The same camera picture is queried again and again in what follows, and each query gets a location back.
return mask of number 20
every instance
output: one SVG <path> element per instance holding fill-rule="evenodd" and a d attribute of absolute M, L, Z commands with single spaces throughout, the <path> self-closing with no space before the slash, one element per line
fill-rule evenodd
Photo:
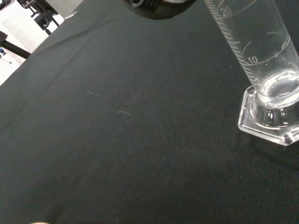
<path fill-rule="evenodd" d="M 221 8 L 220 11 L 222 12 L 223 16 L 228 16 L 232 14 L 232 10 L 228 6 L 226 6 L 225 8 Z"/>

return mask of glass graduated cylinder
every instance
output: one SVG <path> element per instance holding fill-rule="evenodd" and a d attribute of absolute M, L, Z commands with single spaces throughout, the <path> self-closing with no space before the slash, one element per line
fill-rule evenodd
<path fill-rule="evenodd" d="M 268 108 L 299 100 L 299 57 L 274 0 L 204 0 Z"/>

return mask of number 10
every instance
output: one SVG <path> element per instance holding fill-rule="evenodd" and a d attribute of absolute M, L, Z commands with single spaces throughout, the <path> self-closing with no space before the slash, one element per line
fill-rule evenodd
<path fill-rule="evenodd" d="M 253 56 L 252 59 L 249 57 L 248 60 L 250 61 L 251 64 L 256 64 L 258 63 L 257 57 Z"/>

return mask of hexagonal cylinder base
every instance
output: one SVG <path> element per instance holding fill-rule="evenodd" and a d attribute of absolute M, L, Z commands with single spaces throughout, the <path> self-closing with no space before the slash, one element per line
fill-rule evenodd
<path fill-rule="evenodd" d="M 266 108 L 251 86 L 244 94 L 238 126 L 244 132 L 288 146 L 299 140 L 299 101 L 285 108 Z"/>

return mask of dark tablecloth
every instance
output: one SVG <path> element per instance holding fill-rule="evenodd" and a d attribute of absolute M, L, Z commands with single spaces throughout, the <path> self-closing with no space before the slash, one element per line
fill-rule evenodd
<path fill-rule="evenodd" d="M 299 223 L 299 144 L 238 129 L 250 82 L 203 1 L 76 11 L 0 87 L 1 224 Z"/>

